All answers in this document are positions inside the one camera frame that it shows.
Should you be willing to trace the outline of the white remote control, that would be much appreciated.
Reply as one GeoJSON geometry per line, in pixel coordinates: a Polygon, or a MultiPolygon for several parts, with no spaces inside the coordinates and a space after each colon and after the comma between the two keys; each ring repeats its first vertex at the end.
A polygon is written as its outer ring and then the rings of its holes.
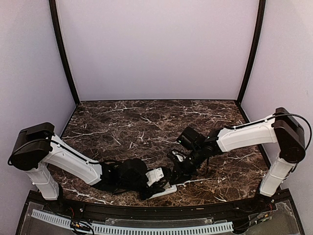
{"type": "Polygon", "coordinates": [[[173,185],[173,186],[170,186],[169,188],[166,188],[165,191],[163,192],[159,192],[159,193],[152,195],[150,198],[148,198],[148,200],[165,196],[165,195],[169,195],[169,194],[175,193],[176,191],[177,191],[177,186],[173,185]]]}

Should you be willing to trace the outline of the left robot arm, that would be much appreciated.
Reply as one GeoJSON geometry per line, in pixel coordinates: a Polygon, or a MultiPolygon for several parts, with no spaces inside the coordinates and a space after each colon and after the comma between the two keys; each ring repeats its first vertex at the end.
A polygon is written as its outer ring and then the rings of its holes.
{"type": "Polygon", "coordinates": [[[149,170],[137,158],[123,162],[90,159],[63,142],[49,122],[22,129],[7,163],[26,172],[58,213],[66,213],[69,203],[61,196],[61,186],[51,176],[47,164],[78,177],[97,190],[112,194],[136,191],[142,200],[166,194],[171,173],[164,167],[149,170]]]}

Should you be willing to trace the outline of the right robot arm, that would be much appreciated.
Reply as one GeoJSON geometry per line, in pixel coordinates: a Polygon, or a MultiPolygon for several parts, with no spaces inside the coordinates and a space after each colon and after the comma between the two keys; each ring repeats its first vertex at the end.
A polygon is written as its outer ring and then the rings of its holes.
{"type": "Polygon", "coordinates": [[[302,125],[296,120],[297,114],[289,113],[285,108],[277,108],[275,113],[254,122],[238,126],[227,126],[212,130],[208,136],[186,127],[177,138],[177,142],[189,154],[172,150],[168,157],[174,163],[170,183],[182,184],[197,174],[197,169],[210,157],[222,155],[234,149],[277,143],[279,153],[269,172],[262,179],[259,194],[250,200],[250,209],[261,212],[268,205],[281,183],[294,171],[305,158],[311,141],[305,140],[302,125]]]}

